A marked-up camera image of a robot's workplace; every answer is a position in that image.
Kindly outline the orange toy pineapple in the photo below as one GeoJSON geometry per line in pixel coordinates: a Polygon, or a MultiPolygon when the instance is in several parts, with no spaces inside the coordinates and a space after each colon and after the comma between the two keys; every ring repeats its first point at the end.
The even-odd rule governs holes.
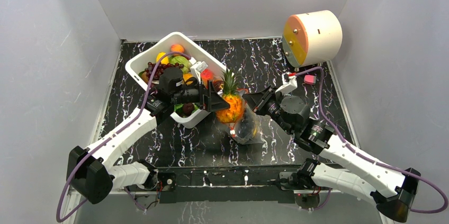
{"type": "Polygon", "coordinates": [[[239,95],[237,75],[232,69],[226,69],[222,74],[222,98],[229,104],[229,108],[215,113],[221,123],[236,123],[244,113],[243,98],[239,95]]]}

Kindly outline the dark blue toy grapes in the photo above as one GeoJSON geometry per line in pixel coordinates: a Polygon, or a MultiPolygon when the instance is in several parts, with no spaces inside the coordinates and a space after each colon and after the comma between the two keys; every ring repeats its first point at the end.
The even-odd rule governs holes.
{"type": "Polygon", "coordinates": [[[247,144],[250,140],[256,136],[258,127],[253,117],[242,118],[235,125],[236,137],[235,139],[240,144],[247,144]]]}

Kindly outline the clear zip top bag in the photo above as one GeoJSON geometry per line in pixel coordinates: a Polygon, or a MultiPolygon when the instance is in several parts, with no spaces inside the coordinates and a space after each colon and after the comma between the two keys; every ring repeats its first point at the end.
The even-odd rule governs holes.
{"type": "Polygon", "coordinates": [[[243,99],[243,115],[235,123],[228,124],[228,135],[241,145],[261,144],[256,114],[243,99]]]}

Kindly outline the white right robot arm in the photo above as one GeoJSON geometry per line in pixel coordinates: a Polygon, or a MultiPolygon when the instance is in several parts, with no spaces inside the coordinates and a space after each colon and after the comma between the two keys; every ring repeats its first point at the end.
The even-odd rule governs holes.
{"type": "Polygon", "coordinates": [[[341,142],[336,130],[310,117],[310,109],[298,96],[284,96],[268,87],[259,93],[243,95],[257,115],[268,115],[302,149],[332,160],[342,169],[332,168],[317,160],[307,159],[296,173],[280,173],[280,187],[296,190],[301,187],[327,187],[348,193],[376,207],[387,218],[404,223],[413,204],[420,173],[407,169],[411,175],[370,163],[360,156],[356,147],[341,142]]]}

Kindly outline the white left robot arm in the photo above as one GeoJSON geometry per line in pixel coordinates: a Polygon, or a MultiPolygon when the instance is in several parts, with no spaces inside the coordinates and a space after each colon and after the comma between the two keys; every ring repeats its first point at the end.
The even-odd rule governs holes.
{"type": "Polygon", "coordinates": [[[148,85],[141,107],[137,107],[107,136],[86,148],[75,147],[69,153],[67,181],[87,201],[97,204],[111,191],[132,185],[153,190],[160,183],[159,170],[144,160],[124,166],[115,161],[137,140],[170,118],[175,105],[195,103],[199,110],[215,112],[229,108],[213,88],[195,78],[183,83],[182,71],[171,67],[156,85],[148,85]]]}

